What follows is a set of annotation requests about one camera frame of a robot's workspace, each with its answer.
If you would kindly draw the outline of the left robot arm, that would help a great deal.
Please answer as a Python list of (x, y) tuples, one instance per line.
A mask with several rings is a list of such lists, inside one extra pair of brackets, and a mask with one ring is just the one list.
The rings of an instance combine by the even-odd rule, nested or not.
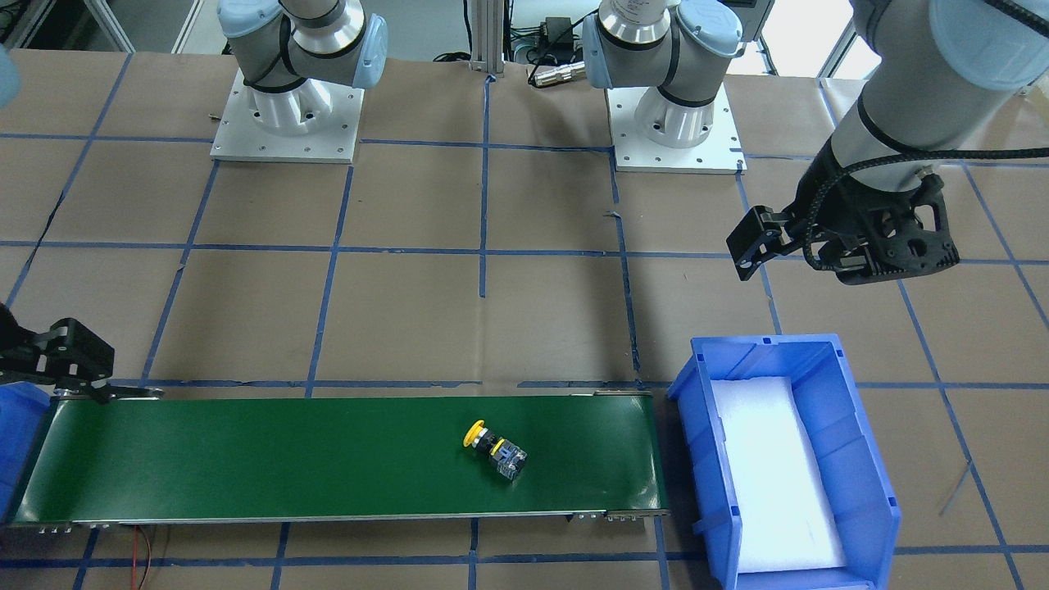
[[(1045, 147), (965, 150), (1008, 98), (1047, 71), (1045, 1), (854, 1), (825, 60), (861, 39), (879, 62), (782, 211), (754, 206), (727, 237), (738, 279), (802, 252), (843, 285), (913, 279), (959, 262), (936, 161), (1044, 159)], [(704, 141), (742, 23), (720, 1), (603, 1), (582, 19), (596, 89), (644, 89), (643, 135)]]

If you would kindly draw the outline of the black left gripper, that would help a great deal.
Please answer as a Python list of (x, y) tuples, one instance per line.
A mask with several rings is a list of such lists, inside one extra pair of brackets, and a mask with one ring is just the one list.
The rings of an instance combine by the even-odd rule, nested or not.
[[(758, 266), (802, 249), (810, 206), (827, 180), (827, 173), (806, 173), (797, 197), (783, 211), (754, 206), (738, 222), (726, 239), (738, 279), (749, 280)], [(903, 192), (872, 189), (851, 176), (839, 180), (815, 218), (817, 264), (843, 285), (913, 279), (959, 264), (943, 187), (937, 173)]]

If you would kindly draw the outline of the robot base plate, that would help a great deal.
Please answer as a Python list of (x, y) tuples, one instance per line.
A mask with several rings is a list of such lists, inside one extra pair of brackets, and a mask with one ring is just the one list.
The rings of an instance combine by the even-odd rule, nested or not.
[(747, 170), (724, 86), (700, 107), (671, 103), (656, 88), (614, 88), (606, 98), (619, 171), (733, 175)]
[(352, 164), (365, 91), (307, 79), (285, 93), (248, 87), (237, 72), (210, 156), (257, 163)]

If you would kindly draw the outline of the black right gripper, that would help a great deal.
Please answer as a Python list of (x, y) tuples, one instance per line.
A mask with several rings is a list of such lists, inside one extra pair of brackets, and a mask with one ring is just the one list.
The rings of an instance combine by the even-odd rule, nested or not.
[(115, 367), (115, 347), (74, 318), (57, 321), (36, 333), (19, 325), (1, 305), (1, 381), (52, 385), (87, 396), (98, 403), (116, 398), (108, 379)]

